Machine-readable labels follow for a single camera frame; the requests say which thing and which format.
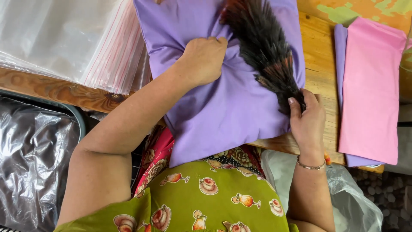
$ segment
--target bracelet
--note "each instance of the bracelet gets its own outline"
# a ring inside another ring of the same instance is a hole
[[[306,166],[306,165],[300,163],[300,162],[299,162],[299,155],[297,155],[297,158],[296,158],[296,159],[297,159],[297,163],[299,164],[299,166],[301,166],[301,167],[303,167],[303,168],[310,169],[310,170],[319,170],[319,169],[321,169],[321,168],[325,168],[325,166],[326,166],[326,160],[325,160],[325,162],[324,162],[321,166],[311,167],[311,166]]]

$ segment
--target purple fabric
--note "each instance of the purple fabric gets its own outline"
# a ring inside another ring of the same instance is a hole
[[[339,108],[340,114],[342,115],[343,106],[343,74],[345,69],[345,53],[346,53],[346,40],[348,38],[348,29],[342,24],[337,24],[335,26],[335,52],[336,52],[336,74],[337,74],[337,93],[339,98]],[[377,165],[384,164],[382,162],[363,158],[360,156],[346,155],[346,164],[349,167],[355,166],[366,166],[366,165]]]
[[[294,57],[294,74],[304,87],[305,65],[296,0],[270,0]],[[274,93],[255,81],[255,73],[239,56],[239,42],[219,24],[222,0],[134,0],[150,55],[153,78],[168,69],[194,38],[224,36],[229,41],[222,75],[189,91],[165,115],[175,138],[170,166],[201,159],[257,139],[290,130],[278,111]]]

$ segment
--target black feathers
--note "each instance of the black feathers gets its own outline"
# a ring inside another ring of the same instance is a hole
[[[256,81],[276,93],[283,114],[290,116],[288,98],[294,97],[302,112],[303,94],[293,78],[293,58],[285,34],[267,0],[227,0],[222,10],[227,24],[240,41],[240,55],[259,74]]]

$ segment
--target pink fabric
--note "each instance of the pink fabric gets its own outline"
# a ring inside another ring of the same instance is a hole
[[[358,17],[348,28],[339,152],[396,165],[403,31]]]

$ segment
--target woman's right arm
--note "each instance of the woman's right arm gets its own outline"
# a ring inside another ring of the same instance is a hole
[[[299,146],[300,163],[321,166],[324,162],[323,132],[326,113],[322,97],[302,89],[306,110],[289,99],[290,126]],[[288,222],[294,223],[300,232],[334,232],[332,202],[324,168],[310,170],[296,163],[289,193]]]

